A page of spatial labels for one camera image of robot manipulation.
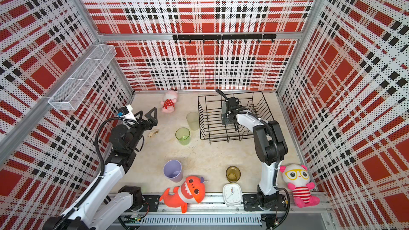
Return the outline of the bright green plastic cup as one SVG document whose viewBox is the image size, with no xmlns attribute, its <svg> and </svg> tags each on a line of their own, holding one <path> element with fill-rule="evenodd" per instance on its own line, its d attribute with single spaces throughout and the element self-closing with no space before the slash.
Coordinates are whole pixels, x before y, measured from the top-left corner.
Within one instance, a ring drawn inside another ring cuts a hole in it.
<svg viewBox="0 0 409 230">
<path fill-rule="evenodd" d="M 182 127 L 175 132 L 175 137 L 181 145 L 188 145 L 190 143 L 190 130 Z"/>
</svg>

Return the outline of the teal textured plastic cup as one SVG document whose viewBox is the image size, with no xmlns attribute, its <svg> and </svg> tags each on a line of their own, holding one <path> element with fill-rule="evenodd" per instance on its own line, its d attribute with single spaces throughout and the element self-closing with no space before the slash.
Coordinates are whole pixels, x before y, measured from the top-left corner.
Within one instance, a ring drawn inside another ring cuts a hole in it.
<svg viewBox="0 0 409 230">
<path fill-rule="evenodd" d="M 227 126 L 227 125 L 237 125 L 237 119 L 236 119 L 235 113 L 222 113 L 222 125 Z"/>
</svg>

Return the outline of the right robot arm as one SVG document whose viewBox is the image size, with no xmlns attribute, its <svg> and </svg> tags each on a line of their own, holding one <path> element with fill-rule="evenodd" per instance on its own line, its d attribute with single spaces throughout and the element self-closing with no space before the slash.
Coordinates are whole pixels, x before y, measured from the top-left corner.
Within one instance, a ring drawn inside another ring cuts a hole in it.
<svg viewBox="0 0 409 230">
<path fill-rule="evenodd" d="M 281 127 L 276 120 L 266 121 L 239 104 L 239 99 L 215 90 L 225 100 L 226 116 L 235 125 L 244 126 L 253 134 L 255 151 L 262 163 L 261 181 L 257 186 L 256 203 L 261 210 L 273 208 L 280 202 L 277 179 L 282 161 L 288 153 Z"/>
</svg>

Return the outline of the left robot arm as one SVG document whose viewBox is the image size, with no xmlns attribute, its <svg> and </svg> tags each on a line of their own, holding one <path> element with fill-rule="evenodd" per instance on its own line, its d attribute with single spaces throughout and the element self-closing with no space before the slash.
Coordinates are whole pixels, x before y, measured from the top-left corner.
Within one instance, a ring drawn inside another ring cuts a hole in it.
<svg viewBox="0 0 409 230">
<path fill-rule="evenodd" d="M 158 124 L 157 109 L 146 114 L 134 114 L 130 105 L 118 110 L 117 116 L 105 120 L 95 136 L 94 146 L 100 161 L 100 172 L 80 197 L 60 216 L 50 217 L 44 224 L 45 230 L 106 230 L 122 213 L 131 208 L 143 206 L 140 187 L 124 186 L 118 194 L 103 207 L 112 188 L 131 168 L 137 153 L 144 145 L 143 134 Z M 100 151 L 99 137 L 106 124 L 119 120 L 109 137 L 111 152 L 104 158 Z"/>
</svg>

